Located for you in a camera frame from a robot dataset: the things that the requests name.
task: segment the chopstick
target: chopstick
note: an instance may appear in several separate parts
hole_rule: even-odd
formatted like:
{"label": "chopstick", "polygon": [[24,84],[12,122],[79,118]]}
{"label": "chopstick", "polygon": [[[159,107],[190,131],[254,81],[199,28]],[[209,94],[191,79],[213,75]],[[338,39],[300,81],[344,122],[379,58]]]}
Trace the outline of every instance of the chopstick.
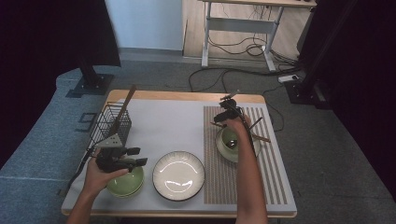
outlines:
{"label": "chopstick", "polygon": [[[220,128],[225,128],[225,125],[217,124],[217,123],[214,123],[214,122],[210,122],[210,123],[213,124],[213,125],[215,125],[215,126],[218,126],[218,127],[220,127]],[[258,136],[257,134],[254,134],[254,133],[253,133],[251,136],[254,137],[254,138],[256,138],[256,139],[262,140],[263,142],[271,143],[271,140],[270,140],[270,139],[265,138],[265,137]]]}

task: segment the human arm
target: human arm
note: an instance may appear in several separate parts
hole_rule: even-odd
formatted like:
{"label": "human arm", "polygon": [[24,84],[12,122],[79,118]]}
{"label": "human arm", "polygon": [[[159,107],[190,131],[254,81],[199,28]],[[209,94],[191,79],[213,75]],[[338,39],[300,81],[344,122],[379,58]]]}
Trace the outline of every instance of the human arm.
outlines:
{"label": "human arm", "polygon": [[96,196],[102,189],[105,188],[108,181],[127,173],[128,169],[118,170],[113,173],[105,173],[97,166],[96,158],[92,157],[88,162],[84,187],[82,188],[81,193],[78,195],[76,204],[74,205],[70,216],[67,219],[67,224],[89,223],[92,205]]}
{"label": "human arm", "polygon": [[[245,120],[250,123],[248,117],[245,117]],[[236,224],[268,223],[262,177],[248,132],[240,118],[227,119],[223,123],[236,133],[239,148],[236,178]]]}

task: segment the floor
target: floor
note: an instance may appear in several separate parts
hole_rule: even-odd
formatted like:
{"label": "floor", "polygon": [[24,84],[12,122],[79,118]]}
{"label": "floor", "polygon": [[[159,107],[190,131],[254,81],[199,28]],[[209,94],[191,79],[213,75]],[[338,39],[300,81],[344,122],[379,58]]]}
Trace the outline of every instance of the floor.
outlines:
{"label": "floor", "polygon": [[[186,57],[201,57],[202,45],[205,37],[205,11],[206,6],[201,1],[184,1],[183,4],[188,20],[184,56]],[[211,16],[220,18],[237,18],[248,20],[270,20],[273,21],[278,13],[278,7],[258,7],[250,5],[234,5],[234,4],[212,4]],[[290,8],[286,7],[280,25],[278,27],[276,38],[273,43],[273,50],[296,59],[299,52],[296,48],[297,41],[300,38],[301,32],[304,29],[306,21],[309,17],[309,8]],[[244,52],[250,44],[262,45],[266,40],[266,35],[263,34],[247,34],[236,32],[222,32],[210,31],[210,39],[213,43],[218,45],[231,45],[249,38],[240,45],[223,47],[231,53],[227,53],[222,49],[209,47],[209,57],[221,59],[238,59],[246,61],[263,61],[263,57],[250,56]],[[258,54],[259,49],[252,49],[251,54]]]}

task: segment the white desk frame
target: white desk frame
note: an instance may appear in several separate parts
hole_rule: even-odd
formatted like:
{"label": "white desk frame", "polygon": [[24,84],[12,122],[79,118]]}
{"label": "white desk frame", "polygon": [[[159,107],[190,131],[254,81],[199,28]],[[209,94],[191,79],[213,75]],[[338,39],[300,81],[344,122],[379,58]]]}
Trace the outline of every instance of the white desk frame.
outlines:
{"label": "white desk frame", "polygon": [[[251,1],[221,1],[221,0],[201,0],[204,3],[208,3],[206,11],[205,21],[205,42],[202,50],[202,67],[208,67],[209,59],[209,30],[216,31],[231,31],[231,32],[243,32],[243,33],[255,33],[255,34],[268,34],[268,40],[265,46],[262,46],[263,55],[267,62],[268,68],[271,72],[275,72],[272,53],[270,52],[274,38],[276,35],[277,27],[279,26],[280,18],[283,14],[284,7],[315,7],[316,3],[295,1],[295,0],[251,0]],[[212,3],[229,3],[229,4],[243,4],[243,5],[258,5],[258,6],[275,6],[279,7],[276,19],[274,21],[251,21],[251,20],[239,20],[229,18],[215,18],[210,16]]]}

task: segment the wire basket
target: wire basket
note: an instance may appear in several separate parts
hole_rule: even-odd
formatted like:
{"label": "wire basket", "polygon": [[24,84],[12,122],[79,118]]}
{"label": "wire basket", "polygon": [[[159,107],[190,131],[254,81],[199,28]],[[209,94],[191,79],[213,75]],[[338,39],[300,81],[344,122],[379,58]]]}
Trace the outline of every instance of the wire basket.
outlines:
{"label": "wire basket", "polygon": [[[110,129],[114,125],[114,121],[119,115],[122,105],[123,103],[113,102],[108,102],[106,104],[105,109],[99,115],[99,118],[95,124],[95,128],[91,133],[91,141],[88,144],[87,150],[94,149],[96,144],[109,137]],[[131,126],[131,118],[129,117],[128,110],[125,110],[125,112],[120,117],[120,127],[117,130],[117,134],[119,135],[123,146],[126,144]]]}

